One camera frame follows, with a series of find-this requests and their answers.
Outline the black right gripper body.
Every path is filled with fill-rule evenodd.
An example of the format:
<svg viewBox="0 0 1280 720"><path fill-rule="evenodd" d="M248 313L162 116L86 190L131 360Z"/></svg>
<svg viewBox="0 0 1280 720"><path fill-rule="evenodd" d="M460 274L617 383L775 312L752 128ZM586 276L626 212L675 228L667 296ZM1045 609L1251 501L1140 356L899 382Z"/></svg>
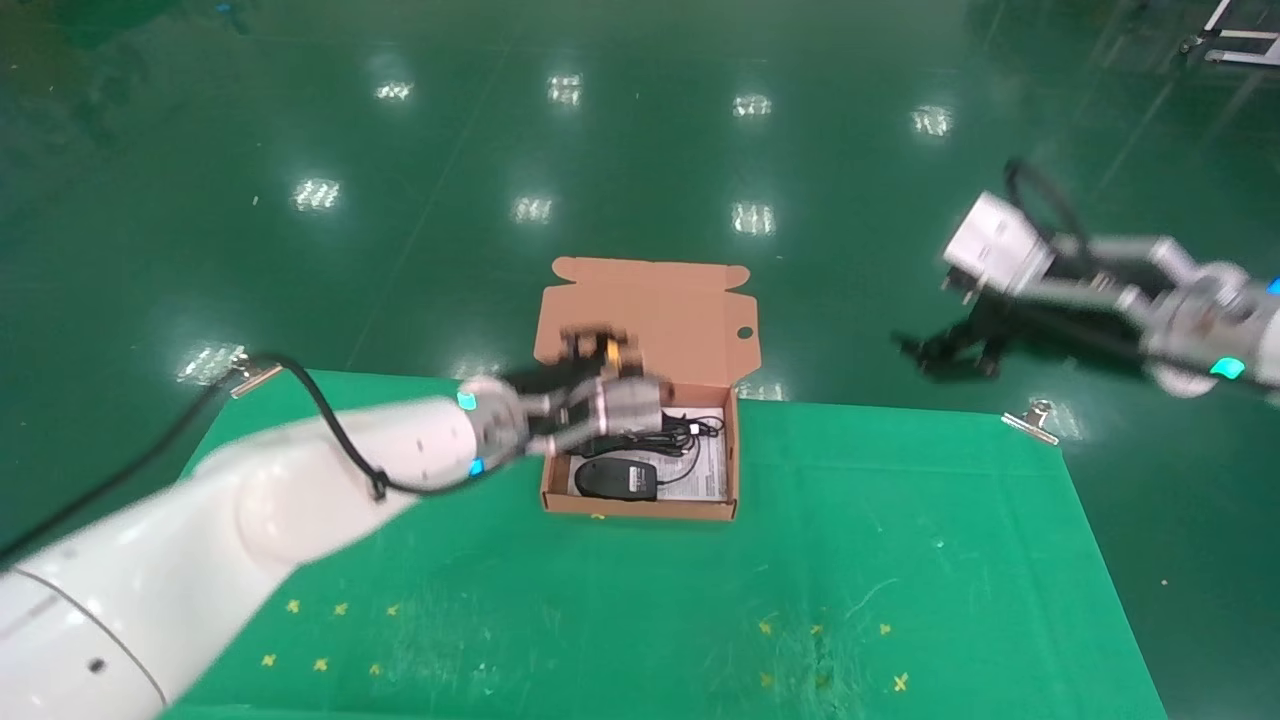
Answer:
<svg viewBox="0 0 1280 720"><path fill-rule="evenodd" d="M975 327L982 342L977 364L987 375L997 375L1010 354L1071 361L1110 375L1143 373L1138 331L1111 313L982 296L975 304Z"/></svg>

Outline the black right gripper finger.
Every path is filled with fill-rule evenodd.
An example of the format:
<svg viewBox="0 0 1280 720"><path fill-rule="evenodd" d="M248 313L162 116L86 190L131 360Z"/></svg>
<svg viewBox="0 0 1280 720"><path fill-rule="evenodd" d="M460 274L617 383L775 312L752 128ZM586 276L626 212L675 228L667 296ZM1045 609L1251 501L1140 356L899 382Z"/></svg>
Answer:
<svg viewBox="0 0 1280 720"><path fill-rule="evenodd" d="M918 361L918 370L934 383L987 382L1000 377L1001 361L986 356L925 357Z"/></svg>
<svg viewBox="0 0 1280 720"><path fill-rule="evenodd" d="M960 359L984 342L986 334L974 322L957 322L927 337L893 332L893 343L913 359Z"/></svg>

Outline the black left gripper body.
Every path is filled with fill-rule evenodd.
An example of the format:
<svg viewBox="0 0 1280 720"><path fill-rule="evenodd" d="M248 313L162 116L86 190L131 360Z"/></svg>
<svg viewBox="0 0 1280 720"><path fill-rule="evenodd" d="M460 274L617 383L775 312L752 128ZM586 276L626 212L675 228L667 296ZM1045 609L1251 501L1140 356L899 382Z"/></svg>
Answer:
<svg viewBox="0 0 1280 720"><path fill-rule="evenodd" d="M663 430L646 433L627 433L602 436L589 439L575 448L576 457L598 457L616 452L666 452L666 433Z"/></svg>

